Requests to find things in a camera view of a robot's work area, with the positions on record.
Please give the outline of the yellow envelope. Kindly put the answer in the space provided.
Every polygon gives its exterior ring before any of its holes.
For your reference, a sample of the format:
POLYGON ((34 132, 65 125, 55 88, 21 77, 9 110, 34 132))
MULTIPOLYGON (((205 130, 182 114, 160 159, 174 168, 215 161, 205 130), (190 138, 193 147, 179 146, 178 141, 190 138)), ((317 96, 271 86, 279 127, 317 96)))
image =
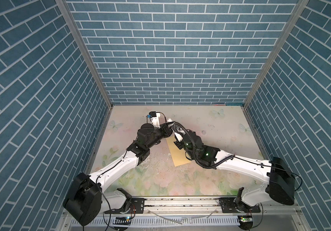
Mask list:
POLYGON ((190 160, 188 160, 185 156, 185 151, 183 149, 180 150, 174 144, 175 141, 176 141, 175 137, 166 138, 166 142, 169 148, 169 153, 173 160, 174 166, 178 167, 190 163, 190 160))

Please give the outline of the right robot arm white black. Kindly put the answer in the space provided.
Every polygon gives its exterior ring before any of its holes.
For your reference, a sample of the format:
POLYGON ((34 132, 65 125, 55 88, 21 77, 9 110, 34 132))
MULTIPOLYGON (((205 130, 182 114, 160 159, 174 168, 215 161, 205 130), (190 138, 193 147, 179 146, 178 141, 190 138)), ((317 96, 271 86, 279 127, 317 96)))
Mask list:
POLYGON ((203 144, 201 138, 191 130, 176 131, 176 146, 184 149, 191 160, 204 169, 232 171, 259 182, 255 187, 241 187, 235 204, 254 207, 273 200, 291 206, 295 202, 295 174, 280 158, 258 160, 237 156, 216 147, 203 144))

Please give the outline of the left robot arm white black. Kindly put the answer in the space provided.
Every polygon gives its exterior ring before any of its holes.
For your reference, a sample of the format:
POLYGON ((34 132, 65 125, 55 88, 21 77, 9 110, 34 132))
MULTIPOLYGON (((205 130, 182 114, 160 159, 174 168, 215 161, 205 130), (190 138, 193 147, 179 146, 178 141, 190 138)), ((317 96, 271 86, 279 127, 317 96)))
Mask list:
POLYGON ((165 122, 156 128, 146 123, 137 131, 137 137, 125 153, 106 167, 90 174, 80 173, 72 181, 63 201, 63 207, 79 222, 88 225, 102 210, 129 208, 131 195, 123 189, 104 192, 120 177, 136 168, 150 154, 150 149, 172 135, 173 123, 165 122))

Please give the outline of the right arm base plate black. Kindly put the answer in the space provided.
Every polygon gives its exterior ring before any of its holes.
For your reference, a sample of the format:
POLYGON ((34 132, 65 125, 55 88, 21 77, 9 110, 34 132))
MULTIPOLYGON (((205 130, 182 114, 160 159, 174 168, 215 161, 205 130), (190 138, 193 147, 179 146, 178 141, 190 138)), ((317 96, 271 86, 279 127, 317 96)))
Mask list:
POLYGON ((222 213, 260 213, 259 205, 250 207, 244 203, 236 203, 233 197, 221 197, 218 200, 222 213))

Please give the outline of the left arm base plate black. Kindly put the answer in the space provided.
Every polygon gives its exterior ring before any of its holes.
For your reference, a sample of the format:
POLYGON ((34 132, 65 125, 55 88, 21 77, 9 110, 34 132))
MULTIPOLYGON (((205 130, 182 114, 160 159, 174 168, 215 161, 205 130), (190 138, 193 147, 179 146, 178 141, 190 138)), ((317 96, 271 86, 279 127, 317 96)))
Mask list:
POLYGON ((105 214, 130 214, 131 209, 134 209, 136 214, 143 214, 145 206, 144 198, 132 198, 130 201, 126 200, 124 205, 119 209, 107 210, 105 214))

